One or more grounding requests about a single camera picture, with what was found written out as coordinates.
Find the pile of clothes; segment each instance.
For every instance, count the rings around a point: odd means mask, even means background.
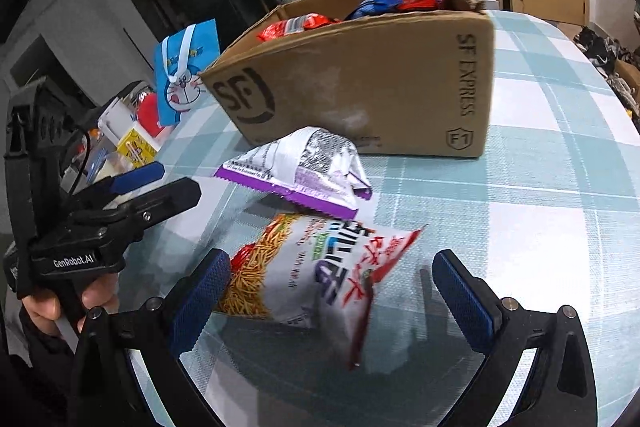
[[[640,107],[636,102],[638,97],[636,89],[629,87],[615,71],[617,60],[622,60],[640,70],[640,48],[632,53],[617,39],[604,39],[586,27],[574,37],[574,43],[604,77],[626,110],[631,113],[632,121],[640,132]]]

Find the blue snack package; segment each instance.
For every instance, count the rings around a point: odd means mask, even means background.
[[[351,12],[345,20],[351,21],[361,17],[394,13],[402,0],[364,0]]]
[[[160,125],[176,125],[180,113],[193,107],[206,90],[200,72],[219,56],[214,19],[188,26],[156,46],[154,73]]]

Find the f1 shield symbol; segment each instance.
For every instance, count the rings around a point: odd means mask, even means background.
[[[447,145],[452,149],[462,151],[474,142],[474,132],[458,127],[447,131]]]

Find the checkered tablecloth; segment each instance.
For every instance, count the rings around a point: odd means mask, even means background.
[[[640,385],[640,138],[558,29],[511,12],[491,17],[495,83],[484,155],[362,158],[374,197],[358,219],[406,230],[428,223],[380,285],[364,366],[345,371],[317,332],[214,314],[182,361],[229,427],[436,425],[481,362],[431,283],[428,268],[443,248],[498,296],[539,311],[573,305],[591,351],[600,425],[628,404]],[[202,199],[130,248],[123,307],[167,293],[209,248],[234,253],[286,208],[210,177],[248,148],[210,96],[183,119],[158,159],[164,181],[192,176]],[[532,357],[526,352],[492,425],[508,418]],[[138,370],[158,421],[170,425]]]

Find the white ribbon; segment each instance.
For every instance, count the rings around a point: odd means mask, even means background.
[[[196,25],[192,24],[191,26],[187,26],[187,29],[184,31],[184,35],[182,36],[182,43],[180,44],[180,53],[178,54],[178,69],[175,70],[175,74],[169,74],[168,64],[167,64],[167,44],[169,41],[169,37],[165,37],[162,40],[162,64],[164,65],[164,73],[166,73],[167,78],[171,84],[175,84],[178,82],[182,74],[187,70],[187,63],[189,61],[189,51],[191,49],[191,38],[193,37],[193,30]]]

